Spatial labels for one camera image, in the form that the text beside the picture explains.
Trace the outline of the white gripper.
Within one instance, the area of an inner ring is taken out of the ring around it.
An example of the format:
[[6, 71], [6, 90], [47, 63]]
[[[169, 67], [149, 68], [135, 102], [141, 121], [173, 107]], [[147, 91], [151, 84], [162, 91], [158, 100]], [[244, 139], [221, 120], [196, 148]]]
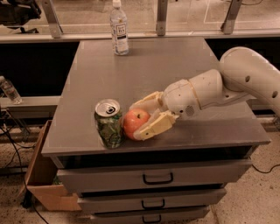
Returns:
[[[165, 108], [164, 105], [170, 111], [160, 112], [159, 110]], [[144, 141], [169, 130], [178, 118], [187, 120], [196, 116], [200, 111], [200, 105], [191, 82], [179, 80], [169, 85], [164, 93], [158, 91], [151, 93], [133, 103], [129, 109], [154, 112], [148, 122], [133, 134], [136, 140]]]

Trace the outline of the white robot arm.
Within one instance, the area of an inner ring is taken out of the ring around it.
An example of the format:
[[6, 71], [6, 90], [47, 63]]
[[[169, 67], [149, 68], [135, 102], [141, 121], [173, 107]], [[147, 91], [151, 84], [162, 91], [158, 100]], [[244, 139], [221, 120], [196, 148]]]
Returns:
[[258, 52], [231, 48], [221, 56], [218, 69], [176, 81], [133, 103], [132, 109], [142, 109], [150, 118], [132, 136], [144, 141], [167, 131], [177, 119], [187, 120], [203, 109], [236, 104], [251, 95], [280, 116], [280, 71]]

